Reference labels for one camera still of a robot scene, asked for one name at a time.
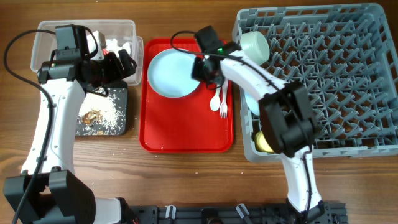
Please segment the pink plastic fork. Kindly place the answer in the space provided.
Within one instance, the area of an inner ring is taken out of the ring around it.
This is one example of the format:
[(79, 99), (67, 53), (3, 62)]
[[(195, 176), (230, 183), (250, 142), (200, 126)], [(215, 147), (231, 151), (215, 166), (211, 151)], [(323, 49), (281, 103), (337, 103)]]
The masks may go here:
[(221, 87), (222, 90), (222, 101), (220, 104), (220, 116), (223, 119), (226, 119), (228, 116), (228, 105), (227, 105), (227, 93), (228, 93), (228, 83), (229, 80), (225, 78), (223, 86)]

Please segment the light blue plate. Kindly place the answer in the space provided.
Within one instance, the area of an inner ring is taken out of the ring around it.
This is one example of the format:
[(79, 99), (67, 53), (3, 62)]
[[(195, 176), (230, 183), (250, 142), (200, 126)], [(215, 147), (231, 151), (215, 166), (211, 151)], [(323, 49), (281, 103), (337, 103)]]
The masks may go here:
[(149, 64), (147, 79), (152, 89), (166, 98), (181, 98), (197, 89), (200, 82), (191, 74), (195, 56), (167, 49), (158, 53)]

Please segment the white plastic spoon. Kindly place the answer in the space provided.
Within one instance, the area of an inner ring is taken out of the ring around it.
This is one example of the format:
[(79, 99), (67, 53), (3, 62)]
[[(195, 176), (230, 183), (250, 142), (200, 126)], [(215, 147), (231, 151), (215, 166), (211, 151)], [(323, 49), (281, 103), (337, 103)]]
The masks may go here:
[(220, 107), (220, 104), (221, 104), (220, 91), (221, 91), (221, 88), (218, 87), (215, 91), (215, 95), (210, 100), (210, 108), (212, 111), (217, 111)]

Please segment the brown food scraps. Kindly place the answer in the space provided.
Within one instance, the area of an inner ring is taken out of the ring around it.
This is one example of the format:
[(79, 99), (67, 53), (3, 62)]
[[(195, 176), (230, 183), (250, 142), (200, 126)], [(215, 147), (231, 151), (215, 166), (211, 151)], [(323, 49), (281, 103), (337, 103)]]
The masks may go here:
[(82, 122), (88, 126), (102, 123), (103, 116), (100, 110), (91, 110), (83, 115)]

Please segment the light blue bowl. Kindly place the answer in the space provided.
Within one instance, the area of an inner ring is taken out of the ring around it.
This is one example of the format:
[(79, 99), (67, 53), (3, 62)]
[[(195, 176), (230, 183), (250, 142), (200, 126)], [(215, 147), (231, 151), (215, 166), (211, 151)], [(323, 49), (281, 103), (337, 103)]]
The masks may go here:
[(258, 101), (255, 100), (248, 92), (245, 92), (244, 94), (246, 104), (251, 111), (252, 114), (259, 116), (260, 111), (259, 111), (259, 104)]

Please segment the yellow plastic cup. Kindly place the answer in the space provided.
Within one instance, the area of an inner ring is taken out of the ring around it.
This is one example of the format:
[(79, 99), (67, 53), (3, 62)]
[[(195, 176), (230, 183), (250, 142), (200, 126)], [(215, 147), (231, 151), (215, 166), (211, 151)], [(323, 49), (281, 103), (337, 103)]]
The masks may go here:
[(262, 131), (259, 131), (255, 137), (254, 137), (254, 143), (256, 146), (256, 150), (259, 152), (266, 152), (269, 154), (273, 154), (274, 151), (270, 147), (270, 145), (267, 143), (264, 134)]

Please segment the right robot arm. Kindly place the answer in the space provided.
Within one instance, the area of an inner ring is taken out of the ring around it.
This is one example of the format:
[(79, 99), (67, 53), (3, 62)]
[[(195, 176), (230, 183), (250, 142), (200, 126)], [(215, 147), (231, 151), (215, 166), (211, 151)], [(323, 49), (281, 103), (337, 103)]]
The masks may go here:
[(235, 42), (224, 43), (212, 26), (191, 33), (200, 51), (194, 52), (192, 78), (206, 85), (230, 80), (259, 105), (262, 133), (280, 154), (288, 183), (287, 201), (296, 220), (308, 223), (322, 203), (313, 171), (313, 143), (318, 128), (307, 88), (270, 74)]

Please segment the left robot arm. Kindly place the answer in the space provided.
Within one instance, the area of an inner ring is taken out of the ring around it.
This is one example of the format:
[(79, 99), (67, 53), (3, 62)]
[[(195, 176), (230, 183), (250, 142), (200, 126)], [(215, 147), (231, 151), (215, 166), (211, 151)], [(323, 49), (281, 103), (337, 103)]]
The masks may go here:
[(57, 48), (37, 72), (34, 87), (41, 103), (34, 141), (16, 177), (8, 177), (3, 193), (23, 223), (139, 223), (139, 217), (121, 197), (97, 198), (79, 180), (73, 168), (77, 118), (87, 93), (121, 81), (136, 71), (126, 50), (96, 59), (90, 50), (89, 28), (57, 26)]

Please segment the green bowl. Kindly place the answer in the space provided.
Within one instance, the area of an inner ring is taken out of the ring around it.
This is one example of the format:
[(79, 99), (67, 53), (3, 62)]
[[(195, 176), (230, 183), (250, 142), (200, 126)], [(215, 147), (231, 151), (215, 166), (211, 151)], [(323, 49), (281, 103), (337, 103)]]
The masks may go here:
[(244, 53), (258, 65), (264, 64), (270, 57), (269, 44), (258, 31), (242, 34), (240, 46)]

